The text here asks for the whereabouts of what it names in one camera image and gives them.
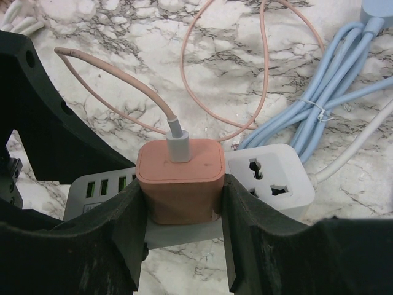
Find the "green usb port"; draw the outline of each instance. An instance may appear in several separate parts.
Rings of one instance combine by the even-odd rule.
[[[87,184],[86,198],[91,198],[93,196],[95,184],[95,182]]]
[[[126,186],[126,177],[119,177],[119,192],[121,192]]]
[[[106,195],[108,193],[108,179],[101,180],[100,195]]]

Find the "charger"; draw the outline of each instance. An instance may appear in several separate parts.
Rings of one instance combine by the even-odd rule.
[[[171,146],[171,141],[150,141],[138,154],[136,177],[150,218],[158,224],[217,220],[225,174],[222,146],[214,140],[189,140],[191,159],[183,163],[171,161],[176,158]]]

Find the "blue cable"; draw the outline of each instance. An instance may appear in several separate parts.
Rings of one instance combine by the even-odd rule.
[[[382,25],[380,18],[371,18],[366,25],[354,22],[339,29],[300,99],[254,130],[239,149],[263,146],[277,132],[300,123],[290,145],[305,163],[317,148],[333,108],[393,85],[393,78],[387,78],[345,95]]]

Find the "white power strip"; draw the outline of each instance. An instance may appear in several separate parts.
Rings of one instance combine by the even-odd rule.
[[[315,190],[295,150],[287,144],[225,153],[226,173],[251,194],[281,213],[300,220]]]
[[[314,189],[295,151],[285,144],[225,153],[226,172],[249,192],[299,220],[314,200]],[[75,180],[64,212],[68,221],[117,195],[135,179],[135,168],[86,175]],[[161,226],[148,220],[149,249],[222,237],[221,220],[186,226]]]

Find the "black bracket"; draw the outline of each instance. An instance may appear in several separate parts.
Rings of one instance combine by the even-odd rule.
[[[0,294],[132,294],[147,208],[138,182],[68,222],[0,199]]]
[[[393,220],[332,218],[309,227],[255,198],[232,175],[224,189],[231,292],[393,294]]]
[[[134,167],[67,106],[28,37],[0,31],[0,40],[0,147],[17,130],[36,178],[61,184]]]

